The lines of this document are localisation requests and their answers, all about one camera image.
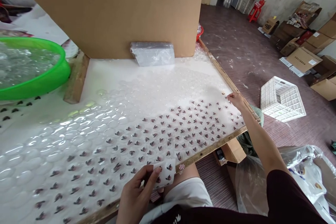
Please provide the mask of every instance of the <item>plastic bag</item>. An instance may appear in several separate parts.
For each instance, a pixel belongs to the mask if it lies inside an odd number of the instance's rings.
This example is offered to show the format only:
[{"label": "plastic bag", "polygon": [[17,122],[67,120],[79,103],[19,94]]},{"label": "plastic bag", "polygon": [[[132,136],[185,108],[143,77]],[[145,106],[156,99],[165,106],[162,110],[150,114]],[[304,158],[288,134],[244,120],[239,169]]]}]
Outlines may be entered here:
[{"label": "plastic bag", "polygon": [[175,64],[174,46],[165,42],[132,42],[131,53],[139,66]]},{"label": "plastic bag", "polygon": [[[336,209],[336,168],[333,164],[314,145],[282,147],[279,151],[294,179],[324,220],[335,223],[323,200],[325,197],[330,208]],[[266,176],[260,159],[247,156],[237,165],[235,180],[239,212],[267,216]]]}]

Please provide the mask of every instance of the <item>dark sleeve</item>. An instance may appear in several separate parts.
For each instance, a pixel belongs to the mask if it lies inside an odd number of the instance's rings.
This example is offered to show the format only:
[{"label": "dark sleeve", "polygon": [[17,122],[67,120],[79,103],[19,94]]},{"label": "dark sleeve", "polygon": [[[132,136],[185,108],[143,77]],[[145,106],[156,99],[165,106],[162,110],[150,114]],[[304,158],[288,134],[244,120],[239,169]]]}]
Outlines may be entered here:
[{"label": "dark sleeve", "polygon": [[267,176],[268,217],[274,223],[326,223],[293,177],[281,170]]}]

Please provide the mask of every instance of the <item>green plastic basin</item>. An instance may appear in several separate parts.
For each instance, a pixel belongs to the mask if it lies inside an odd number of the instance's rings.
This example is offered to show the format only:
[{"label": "green plastic basin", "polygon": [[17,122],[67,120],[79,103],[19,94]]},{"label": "green plastic basin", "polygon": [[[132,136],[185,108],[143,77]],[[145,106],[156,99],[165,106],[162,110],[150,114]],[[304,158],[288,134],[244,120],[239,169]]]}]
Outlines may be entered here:
[{"label": "green plastic basin", "polygon": [[62,84],[70,76],[70,66],[65,59],[64,49],[49,40],[29,37],[0,37],[0,42],[11,48],[41,48],[60,54],[56,65],[34,79],[12,87],[0,89],[0,100],[22,100],[44,95]]}]

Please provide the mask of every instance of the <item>forearm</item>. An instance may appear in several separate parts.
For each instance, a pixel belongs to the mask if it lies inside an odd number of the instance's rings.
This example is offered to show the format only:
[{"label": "forearm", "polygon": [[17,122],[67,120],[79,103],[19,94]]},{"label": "forearm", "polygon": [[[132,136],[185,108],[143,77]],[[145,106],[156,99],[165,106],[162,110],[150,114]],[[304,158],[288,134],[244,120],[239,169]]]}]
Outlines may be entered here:
[{"label": "forearm", "polygon": [[276,169],[290,174],[274,142],[255,120],[248,108],[245,106],[240,112],[246,124],[253,147],[264,167],[266,176],[270,171]]}]

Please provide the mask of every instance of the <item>white plastic crate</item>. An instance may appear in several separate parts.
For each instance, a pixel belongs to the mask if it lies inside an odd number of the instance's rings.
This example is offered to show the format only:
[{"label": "white plastic crate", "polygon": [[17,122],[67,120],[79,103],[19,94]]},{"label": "white plastic crate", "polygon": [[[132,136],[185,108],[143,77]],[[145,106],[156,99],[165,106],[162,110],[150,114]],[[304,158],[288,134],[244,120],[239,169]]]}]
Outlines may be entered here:
[{"label": "white plastic crate", "polygon": [[292,66],[291,63],[287,61],[287,57],[282,57],[279,59],[282,63],[284,63],[288,68]]},{"label": "white plastic crate", "polygon": [[298,87],[276,76],[261,87],[260,109],[283,123],[306,115]]}]

